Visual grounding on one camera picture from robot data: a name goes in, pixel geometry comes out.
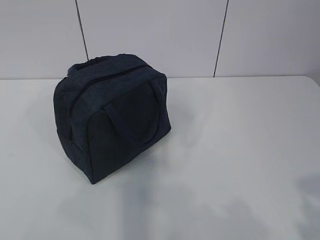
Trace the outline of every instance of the white table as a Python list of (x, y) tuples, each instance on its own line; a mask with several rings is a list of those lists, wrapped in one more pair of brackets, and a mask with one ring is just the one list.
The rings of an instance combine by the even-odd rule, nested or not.
[(0, 81), (0, 239), (320, 239), (311, 79), (169, 79), (169, 135), (96, 185), (60, 146), (57, 82)]

